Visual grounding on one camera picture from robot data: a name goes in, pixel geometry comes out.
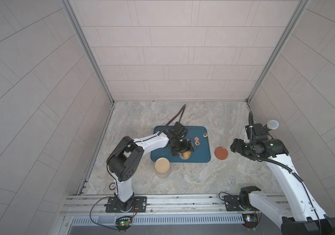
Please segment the terracotta lid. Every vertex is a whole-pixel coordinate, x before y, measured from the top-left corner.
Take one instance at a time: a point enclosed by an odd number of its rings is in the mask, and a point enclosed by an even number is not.
[[[228,157],[228,151],[220,146],[214,150],[214,155],[220,160],[225,160]]]
[[[161,157],[156,160],[154,167],[158,173],[164,174],[169,171],[170,162],[167,158]]]

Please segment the black cable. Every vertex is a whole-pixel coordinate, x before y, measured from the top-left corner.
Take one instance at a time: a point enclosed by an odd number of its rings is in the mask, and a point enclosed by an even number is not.
[[[182,112],[181,117],[179,118],[179,122],[181,122],[184,110],[186,109],[186,104],[184,104],[181,109],[179,110],[179,112],[172,118],[170,119],[170,121],[168,121],[168,123],[166,125],[164,125],[164,127],[162,128],[162,130],[160,130],[160,132],[157,135],[160,135],[165,129],[166,127],[172,122],[174,121],[174,119],[176,119],[176,117],[178,117],[178,115]]]
[[[114,228],[107,227],[106,225],[103,225],[103,224],[98,224],[98,223],[94,222],[93,219],[92,219],[92,210],[93,210],[93,208],[95,207],[95,205],[96,205],[97,203],[99,203],[102,199],[105,199],[105,198],[107,198],[107,197],[103,197],[103,198],[101,198],[100,200],[98,200],[98,201],[93,205],[92,209],[90,209],[90,212],[89,212],[89,218],[90,218],[90,220],[91,220],[93,223],[95,223],[95,224],[97,224],[97,225],[100,225],[100,226],[103,226],[103,227],[106,227],[106,228],[108,228],[108,229],[112,229],[112,230],[118,230],[118,229],[114,229]]]
[[[225,194],[227,194],[227,195],[232,196],[231,194],[228,194],[228,193],[226,193],[226,192],[219,192],[219,193],[218,193],[218,198],[219,198],[220,200],[223,200],[223,199],[221,199],[221,197],[220,197],[220,193],[225,193]]]
[[[310,205],[312,206],[312,208],[313,208],[313,210],[314,210],[314,212],[315,212],[315,214],[316,214],[316,217],[318,218],[318,222],[319,222],[319,235],[321,235],[321,234],[322,234],[322,226],[321,226],[321,224],[320,224],[319,216],[318,216],[318,214],[316,213],[316,209],[314,208],[314,205],[313,205],[312,202],[311,202],[311,198],[310,198],[310,196],[309,196],[309,193],[308,193],[307,190],[306,190],[306,186],[305,186],[305,184],[304,184],[303,182],[301,182],[301,184],[302,184],[303,188],[305,189],[306,194],[307,194],[307,197],[308,197],[309,200],[310,200]]]

